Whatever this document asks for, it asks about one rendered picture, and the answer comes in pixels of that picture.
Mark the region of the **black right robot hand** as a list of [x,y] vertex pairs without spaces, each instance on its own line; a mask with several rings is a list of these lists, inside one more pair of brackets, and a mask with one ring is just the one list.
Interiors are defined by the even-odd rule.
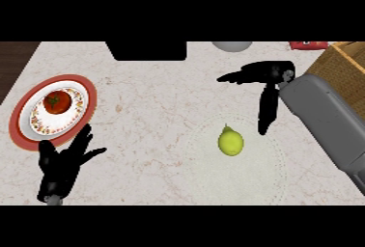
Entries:
[[259,133],[266,135],[267,128],[276,120],[279,90],[276,85],[296,79],[296,66],[291,61],[260,61],[241,67],[217,78],[219,82],[265,83],[260,97]]

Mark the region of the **round red placemat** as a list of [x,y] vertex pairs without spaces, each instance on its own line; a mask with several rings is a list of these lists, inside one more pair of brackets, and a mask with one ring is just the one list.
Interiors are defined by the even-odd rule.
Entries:
[[34,95],[34,93],[44,86],[47,86],[52,83],[59,82],[62,80],[75,81],[86,87],[89,97],[90,97],[89,107],[87,107],[87,111],[81,117],[80,122],[75,124],[75,126],[71,128],[71,130],[61,137],[58,137],[55,139],[44,139],[44,140],[49,140],[56,147],[61,146],[64,143],[66,143],[74,138],[78,131],[83,129],[86,123],[89,122],[89,120],[92,119],[93,114],[95,114],[96,105],[98,105],[98,91],[96,91],[96,87],[95,87],[95,84],[92,83],[92,81],[84,76],[77,75],[77,74],[58,75],[58,76],[49,78],[47,80],[44,80],[22,96],[22,99],[21,99],[21,101],[19,101],[19,103],[13,109],[12,117],[9,120],[9,134],[10,134],[13,143],[22,149],[25,149],[28,151],[38,151],[38,142],[41,140],[40,141],[30,140],[21,133],[21,127],[19,127],[21,109],[25,105],[25,101],[30,99],[30,97]]

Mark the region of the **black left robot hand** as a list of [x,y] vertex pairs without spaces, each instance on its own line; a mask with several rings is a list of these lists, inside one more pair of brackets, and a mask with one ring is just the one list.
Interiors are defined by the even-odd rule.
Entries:
[[92,126],[86,124],[65,150],[58,151],[49,140],[38,143],[38,167],[43,178],[37,200],[41,203],[46,203],[46,198],[53,195],[59,195],[62,199],[68,196],[81,166],[106,151],[106,148],[87,151],[92,139]]

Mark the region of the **dark wooden panel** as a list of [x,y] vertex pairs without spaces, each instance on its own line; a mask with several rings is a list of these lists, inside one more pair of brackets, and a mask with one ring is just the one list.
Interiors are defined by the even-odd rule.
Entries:
[[0,41],[0,104],[38,45],[38,41]]

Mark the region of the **red box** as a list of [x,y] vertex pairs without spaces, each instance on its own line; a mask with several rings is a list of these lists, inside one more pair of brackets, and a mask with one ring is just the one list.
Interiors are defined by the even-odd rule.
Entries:
[[293,50],[321,50],[328,48],[325,41],[291,41],[290,46]]

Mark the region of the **yellow-green pear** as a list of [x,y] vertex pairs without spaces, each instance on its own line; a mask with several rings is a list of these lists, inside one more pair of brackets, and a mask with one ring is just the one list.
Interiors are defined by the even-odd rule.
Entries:
[[219,148],[225,155],[235,156],[242,152],[242,135],[226,125],[219,137]]

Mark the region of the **white floral plate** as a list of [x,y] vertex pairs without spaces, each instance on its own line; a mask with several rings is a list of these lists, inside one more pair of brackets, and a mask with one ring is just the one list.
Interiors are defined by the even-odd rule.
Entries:
[[[56,91],[71,97],[71,105],[61,114],[49,113],[43,103],[46,96]],[[80,122],[87,111],[89,100],[87,89],[75,81],[62,80],[44,86],[25,101],[21,109],[22,135],[34,141],[61,137]]]

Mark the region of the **red tomato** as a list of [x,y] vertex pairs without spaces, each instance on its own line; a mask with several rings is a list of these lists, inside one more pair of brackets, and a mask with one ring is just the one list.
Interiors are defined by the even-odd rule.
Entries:
[[62,114],[71,106],[69,94],[64,91],[50,92],[44,97],[43,105],[50,114]]

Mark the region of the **wicker basket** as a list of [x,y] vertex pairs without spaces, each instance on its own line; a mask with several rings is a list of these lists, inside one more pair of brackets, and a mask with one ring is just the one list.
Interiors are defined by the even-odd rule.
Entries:
[[332,43],[306,72],[328,82],[365,120],[365,41]]

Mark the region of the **round white placemat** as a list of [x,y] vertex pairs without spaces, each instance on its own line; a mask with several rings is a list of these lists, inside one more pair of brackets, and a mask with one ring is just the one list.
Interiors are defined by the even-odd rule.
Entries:
[[[229,126],[242,136],[242,151],[228,156],[219,137]],[[257,132],[257,122],[222,113],[191,132],[183,176],[192,201],[199,205],[278,205],[285,198],[287,167],[275,139]]]

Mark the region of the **black appliance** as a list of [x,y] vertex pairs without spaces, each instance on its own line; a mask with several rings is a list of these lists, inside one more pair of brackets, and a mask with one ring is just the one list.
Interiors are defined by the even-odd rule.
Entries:
[[108,41],[106,47],[117,61],[183,61],[185,41]]

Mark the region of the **grey round bowl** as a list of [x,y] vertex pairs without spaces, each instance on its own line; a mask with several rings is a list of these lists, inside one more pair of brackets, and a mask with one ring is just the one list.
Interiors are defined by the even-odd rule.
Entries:
[[250,41],[214,41],[213,45],[225,52],[241,52],[251,46]]

